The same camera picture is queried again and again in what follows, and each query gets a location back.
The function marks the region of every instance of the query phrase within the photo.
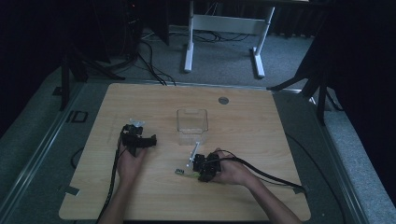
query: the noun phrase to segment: wooden table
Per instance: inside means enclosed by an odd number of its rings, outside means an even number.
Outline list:
[[[229,103],[220,104],[220,97],[227,97]],[[70,183],[79,194],[65,195],[60,217],[97,219],[108,192],[120,130],[132,118],[144,120],[143,136],[157,134],[158,144],[148,150],[125,219],[268,220],[247,189],[174,173],[176,168],[187,168],[194,148],[177,141],[177,110],[181,108],[207,110],[209,131],[198,153],[207,156],[221,147],[270,175],[301,183],[271,92],[112,84]],[[300,219],[310,218],[302,193],[265,185]]]

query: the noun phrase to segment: wire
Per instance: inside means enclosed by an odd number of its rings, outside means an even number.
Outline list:
[[[119,158],[121,157],[122,153],[124,153],[126,150],[127,150],[127,148],[125,148],[125,149],[120,153],[120,155],[119,155],[119,157],[118,157],[117,159],[119,159]]]
[[[337,205],[338,205],[338,208],[340,209],[341,216],[342,216],[342,219],[343,219],[343,223],[346,223],[346,215],[345,215],[345,212],[344,212],[344,210],[343,210],[343,208],[342,208],[342,206],[341,206],[341,203],[340,203],[340,201],[338,200],[337,196],[335,195],[335,192],[334,192],[334,190],[332,189],[332,187],[331,187],[329,181],[328,181],[327,178],[325,177],[325,174],[322,172],[322,170],[320,169],[320,167],[318,166],[318,164],[315,162],[314,158],[311,156],[311,154],[309,154],[309,152],[306,150],[306,148],[305,148],[299,141],[297,141],[297,139],[295,139],[293,136],[291,136],[291,135],[288,134],[288,133],[285,133],[285,135],[286,135],[288,138],[290,138],[291,140],[293,140],[294,143],[296,143],[296,144],[303,150],[303,152],[305,152],[306,156],[307,156],[307,157],[314,163],[314,165],[317,167],[317,169],[318,169],[318,171],[320,172],[320,174],[321,174],[323,180],[326,182],[327,186],[329,187],[329,190],[330,190],[330,192],[332,193],[332,196],[334,197],[334,199],[335,199],[335,201],[336,201],[336,203],[337,203]]]
[[[246,165],[250,170],[254,171],[255,173],[257,173],[257,174],[259,174],[259,175],[265,176],[265,177],[267,177],[268,179],[275,180],[276,182],[285,184],[285,185],[287,185],[287,186],[291,186],[291,187],[294,187],[294,188],[296,188],[296,189],[300,189],[304,194],[306,194],[306,190],[305,190],[305,188],[304,188],[303,186],[297,185],[297,184],[294,184],[294,183],[291,183],[291,182],[289,182],[289,181],[287,181],[287,180],[284,180],[284,179],[275,177],[275,176],[273,176],[273,175],[268,175],[267,173],[265,173],[265,172],[263,172],[263,171],[257,169],[257,168],[254,167],[252,164],[250,164],[250,163],[248,163],[247,161],[244,161],[244,160],[242,160],[242,159],[240,159],[240,158],[237,158],[237,157],[222,158],[222,159],[219,159],[219,161],[238,161],[238,162],[241,162],[242,164]]]
[[[177,35],[189,35],[189,31],[186,30],[186,31],[184,31],[184,32],[169,32],[168,34],[169,34],[169,37],[177,36]],[[142,36],[143,36],[143,37],[141,37],[141,39],[142,39],[142,40],[145,40],[145,41],[150,41],[150,42],[162,41],[160,38],[157,38],[157,39],[149,38],[149,37],[151,37],[151,36],[156,36],[155,33],[142,34]]]
[[[117,163],[119,162],[119,154],[120,154],[120,150],[117,149],[116,150],[116,155],[115,155],[115,158],[114,158],[114,163],[113,163],[113,170],[111,172],[110,188],[108,190],[107,198],[106,198],[105,204],[103,205],[102,211],[100,212],[99,217],[97,218],[97,220],[95,222],[96,224],[99,222],[99,219],[102,217],[103,213],[105,212],[105,210],[106,210],[106,208],[108,206],[108,203],[110,202],[111,195],[113,194],[114,182],[115,182],[115,179],[116,179],[116,172],[117,172]]]
[[[138,53],[139,58],[143,61],[143,63],[146,64],[146,67],[148,68],[148,70],[150,71],[150,73],[163,85],[163,86],[167,86],[166,82],[160,78],[151,68],[151,66],[149,65],[148,62],[146,62],[146,60],[142,57],[142,55],[140,53]]]
[[[262,176],[264,176],[264,177],[266,177],[266,178],[268,178],[268,179],[272,179],[272,180],[275,180],[276,182],[279,182],[279,183],[282,183],[282,184],[283,184],[283,185],[281,185],[281,184],[277,184],[277,185],[294,187],[295,189],[301,190],[301,191],[306,195],[306,190],[305,190],[305,188],[304,188],[303,186],[297,185],[297,184],[294,184],[294,183],[291,183],[291,182],[289,182],[289,181],[287,181],[287,180],[284,180],[284,179],[275,177],[275,176],[273,176],[273,175],[268,175],[267,173],[265,173],[265,172],[263,172],[263,171],[257,169],[256,167],[254,167],[253,165],[251,165],[251,164],[248,163],[247,161],[244,161],[244,160],[242,160],[242,159],[240,159],[240,158],[237,158],[233,153],[231,153],[231,152],[229,152],[229,153],[230,153],[231,155],[233,155],[233,157],[231,157],[231,158],[221,158],[221,159],[212,160],[212,161],[205,161],[205,162],[203,162],[202,164],[210,163],[210,162],[214,162],[214,161],[238,161],[238,162],[240,162],[240,163],[246,165],[250,170],[254,171],[256,174],[262,175]]]
[[[210,11],[210,9],[212,9],[212,7],[215,7],[215,8],[213,9],[212,16],[215,15],[216,8],[218,7],[218,3],[212,3],[212,4],[210,5],[210,8],[207,9],[205,15],[207,15],[207,14],[209,13],[209,11]]]
[[[206,37],[202,37],[202,36],[199,36],[199,35],[193,35],[195,40],[198,40],[200,42],[207,42],[207,43],[218,43],[218,42],[227,42],[227,41],[238,42],[238,41],[243,41],[243,40],[245,40],[246,38],[248,38],[250,36],[250,35],[241,34],[241,35],[236,35],[235,37],[232,37],[232,38],[225,38],[221,34],[213,32],[213,31],[199,31],[199,30],[196,30],[194,32],[196,34],[212,35],[213,36],[212,39],[206,38]],[[169,37],[178,36],[178,35],[189,35],[189,32],[186,31],[186,32],[170,32],[169,33]],[[144,37],[142,37],[142,39],[146,40],[149,36],[155,36],[155,34],[154,33],[150,33],[150,34],[145,35]],[[157,40],[148,39],[147,41],[151,41],[151,42],[152,41],[161,41],[161,39],[157,39]]]
[[[129,59],[125,60],[124,62],[117,63],[117,64],[110,65],[110,66],[106,66],[106,68],[111,70],[111,71],[115,71],[115,70],[123,68],[123,67],[125,67],[125,66],[127,66],[127,65],[129,65],[131,63],[134,63],[135,60],[136,60],[136,56],[132,55]]]
[[[72,167],[73,167],[74,169],[77,169],[77,165],[75,164],[75,158],[76,158],[77,154],[78,154],[79,152],[81,152],[83,149],[84,149],[84,147],[82,147],[82,148],[80,148],[79,150],[77,150],[77,151],[73,154],[72,158],[70,159],[70,164],[72,165]]]
[[[134,67],[137,67],[137,68],[140,68],[140,69],[143,69],[143,70],[146,70],[146,71],[149,71],[147,68],[144,68],[144,67],[140,67],[140,66],[137,66],[137,65],[134,65]],[[163,71],[161,71],[160,69],[158,69],[157,67],[155,67],[154,65],[152,65],[152,67],[154,68],[154,69],[156,69],[157,71],[159,71],[160,73],[156,73],[157,74],[157,76],[165,76],[165,77],[168,77],[172,82],[173,82],[173,84],[176,86],[176,82],[175,82],[175,80],[171,77],[171,76],[169,76],[169,75],[167,75],[167,74],[165,74],[165,72],[163,72]]]

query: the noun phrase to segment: small metal disc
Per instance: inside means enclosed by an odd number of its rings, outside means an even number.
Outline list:
[[[227,105],[230,102],[230,100],[227,97],[221,96],[219,98],[219,103],[221,103],[222,105]]]

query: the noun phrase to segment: white metal stand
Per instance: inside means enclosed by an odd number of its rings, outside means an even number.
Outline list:
[[[262,46],[267,36],[268,28],[274,14],[275,7],[270,7],[265,20],[253,20],[233,17],[219,17],[194,14],[194,2],[190,1],[190,18],[189,18],[189,43],[187,46],[186,62],[184,66],[185,72],[191,72],[192,54],[194,50],[193,30],[206,30],[225,33],[238,33],[247,35],[259,35],[259,44],[253,48],[253,57],[256,63],[257,74],[259,77],[265,77],[264,68],[262,66]]]

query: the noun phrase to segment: small white object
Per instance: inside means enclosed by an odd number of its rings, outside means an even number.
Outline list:
[[[196,142],[196,143],[195,143],[195,148],[194,148],[194,150],[192,151],[192,153],[191,153],[191,155],[190,155],[190,157],[189,157],[189,163],[187,163],[187,167],[190,167],[190,165],[191,165],[192,162],[194,161],[194,157],[195,157],[195,154],[197,154],[199,145],[200,145],[200,142]]]
[[[143,127],[143,125],[145,125],[146,123],[143,120],[134,120],[134,119],[129,119],[129,122],[131,122],[131,124],[133,124],[136,128]]]

